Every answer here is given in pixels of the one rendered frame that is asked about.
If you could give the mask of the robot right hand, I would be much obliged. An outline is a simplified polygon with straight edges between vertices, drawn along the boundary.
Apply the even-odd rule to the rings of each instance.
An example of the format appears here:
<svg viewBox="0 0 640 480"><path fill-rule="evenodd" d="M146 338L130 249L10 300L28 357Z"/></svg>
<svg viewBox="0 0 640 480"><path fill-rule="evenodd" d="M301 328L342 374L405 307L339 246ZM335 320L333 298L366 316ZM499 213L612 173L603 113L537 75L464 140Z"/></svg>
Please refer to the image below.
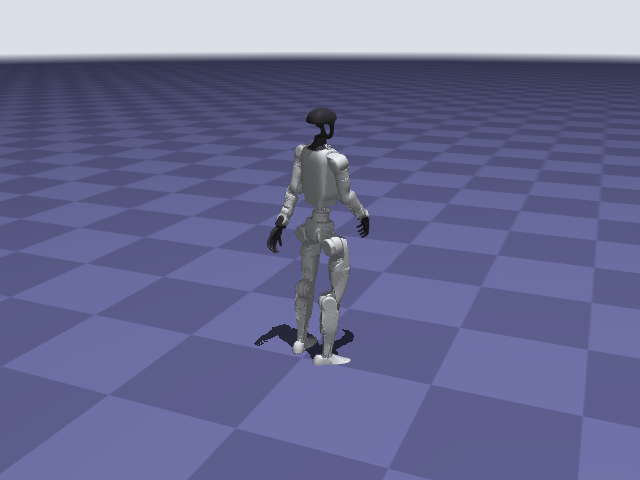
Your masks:
<svg viewBox="0 0 640 480"><path fill-rule="evenodd" d="M370 217L369 217L369 219L370 219ZM359 235L363 235L365 233L363 236L361 236L361 238L364 238L369 234L369 219L368 219L368 217L363 217L361 219L361 221L360 221L361 224L357 226L357 228L363 226L362 229L358 230L358 232L361 232L361 231L364 230L362 233L359 234Z"/></svg>

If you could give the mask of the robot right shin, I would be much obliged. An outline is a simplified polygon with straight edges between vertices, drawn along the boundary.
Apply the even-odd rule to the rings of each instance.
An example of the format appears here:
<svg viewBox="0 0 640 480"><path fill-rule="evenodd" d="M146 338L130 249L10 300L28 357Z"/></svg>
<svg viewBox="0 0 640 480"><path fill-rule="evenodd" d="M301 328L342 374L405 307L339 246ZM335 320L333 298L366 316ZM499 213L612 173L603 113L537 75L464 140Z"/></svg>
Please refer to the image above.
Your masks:
<svg viewBox="0 0 640 480"><path fill-rule="evenodd" d="M340 305L341 301L337 306L337 302L333 297L326 297L321 302L322 309L319 312L319 319L320 334L322 334L322 354L323 357L327 355L324 358L332 357L331 352L334 345L334 337L336 336L338 328Z"/></svg>

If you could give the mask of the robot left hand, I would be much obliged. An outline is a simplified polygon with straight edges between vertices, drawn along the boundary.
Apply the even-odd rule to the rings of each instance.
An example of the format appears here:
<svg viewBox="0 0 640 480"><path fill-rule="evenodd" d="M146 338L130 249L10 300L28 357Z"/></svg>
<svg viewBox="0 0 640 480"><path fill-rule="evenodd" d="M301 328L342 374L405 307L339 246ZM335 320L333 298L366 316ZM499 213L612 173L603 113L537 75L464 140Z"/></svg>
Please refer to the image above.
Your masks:
<svg viewBox="0 0 640 480"><path fill-rule="evenodd" d="M282 225L283 221L284 221L284 217L280 215L277 221L275 222L276 226L271 231L270 237L268 238L268 241L267 241L268 248L274 253L276 252L279 253L276 249L277 240L279 241L279 245L282 246L282 242L281 242L282 229L285 229L287 226L287 225L286 226Z"/></svg>

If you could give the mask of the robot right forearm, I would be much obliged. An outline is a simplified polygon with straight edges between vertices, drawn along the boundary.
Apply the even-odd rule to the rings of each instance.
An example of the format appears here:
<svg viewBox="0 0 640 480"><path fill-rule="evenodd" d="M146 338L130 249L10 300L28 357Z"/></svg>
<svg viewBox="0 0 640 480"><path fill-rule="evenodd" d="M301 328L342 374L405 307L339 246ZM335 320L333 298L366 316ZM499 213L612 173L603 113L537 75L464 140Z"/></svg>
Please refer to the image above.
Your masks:
<svg viewBox="0 0 640 480"><path fill-rule="evenodd" d="M346 204L347 209L351 211L359 219L359 221L361 221L363 217L368 217L369 219L370 216L367 209L365 209L360 204L360 201L358 200L354 191L350 192L349 194L349 202L350 204Z"/></svg>

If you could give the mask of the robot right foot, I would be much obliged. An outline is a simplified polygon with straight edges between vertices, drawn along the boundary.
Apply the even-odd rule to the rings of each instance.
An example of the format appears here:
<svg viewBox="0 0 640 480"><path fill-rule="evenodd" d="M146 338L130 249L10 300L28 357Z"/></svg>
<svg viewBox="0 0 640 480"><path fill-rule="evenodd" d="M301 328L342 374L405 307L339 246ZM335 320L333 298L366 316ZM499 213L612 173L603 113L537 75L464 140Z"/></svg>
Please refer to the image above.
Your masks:
<svg viewBox="0 0 640 480"><path fill-rule="evenodd" d="M327 355L325 355L324 357L326 357ZM328 355L329 356L329 355ZM314 365L335 365L335 364L344 364L344 363L348 363L351 360L349 358L346 357L341 357L338 355L335 355L333 353L331 353L331 358L324 358L323 354L316 354L314 359L313 359L313 364Z"/></svg>

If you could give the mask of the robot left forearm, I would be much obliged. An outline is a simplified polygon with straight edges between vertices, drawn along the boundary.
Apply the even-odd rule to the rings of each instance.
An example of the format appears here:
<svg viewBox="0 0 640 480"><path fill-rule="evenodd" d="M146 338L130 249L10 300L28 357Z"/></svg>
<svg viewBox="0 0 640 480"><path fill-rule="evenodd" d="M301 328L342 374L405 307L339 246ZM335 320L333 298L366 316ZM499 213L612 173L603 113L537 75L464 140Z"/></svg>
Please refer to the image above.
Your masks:
<svg viewBox="0 0 640 480"><path fill-rule="evenodd" d="M290 185L289 185L290 186ZM290 217L293 214L294 208L295 208L295 204L298 201L298 195L294 194L292 191L290 191L289 187L287 188L286 194L285 194L285 201L283 204L283 207L281 209L281 213L278 215L278 217L280 215L282 215L284 217L284 221L282 223L283 226L286 226L289 224L290 221ZM277 217L277 219L278 219Z"/></svg>

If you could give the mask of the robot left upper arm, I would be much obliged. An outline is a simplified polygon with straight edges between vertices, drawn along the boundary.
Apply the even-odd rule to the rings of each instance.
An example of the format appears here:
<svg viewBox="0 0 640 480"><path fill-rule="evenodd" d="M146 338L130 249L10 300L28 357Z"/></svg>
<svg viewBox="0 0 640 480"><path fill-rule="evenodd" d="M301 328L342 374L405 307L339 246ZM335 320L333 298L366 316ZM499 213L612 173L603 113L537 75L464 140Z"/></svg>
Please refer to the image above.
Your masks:
<svg viewBox="0 0 640 480"><path fill-rule="evenodd" d="M298 145L295 149L295 161L292 169L292 177L289 189L298 195L303 194L301 175L301 151L305 145Z"/></svg>

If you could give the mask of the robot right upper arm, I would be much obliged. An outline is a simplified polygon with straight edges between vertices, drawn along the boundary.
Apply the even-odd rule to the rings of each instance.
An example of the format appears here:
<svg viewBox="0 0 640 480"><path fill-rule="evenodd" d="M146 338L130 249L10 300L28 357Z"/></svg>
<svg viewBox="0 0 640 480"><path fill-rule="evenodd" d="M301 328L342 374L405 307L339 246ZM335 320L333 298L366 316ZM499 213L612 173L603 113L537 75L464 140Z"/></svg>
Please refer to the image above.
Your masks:
<svg viewBox="0 0 640 480"><path fill-rule="evenodd" d="M347 157L339 153L331 153L327 156L329 168L335 175L336 185L339 191L338 200L343 204L350 204L349 194L350 178L349 178L349 161Z"/></svg>

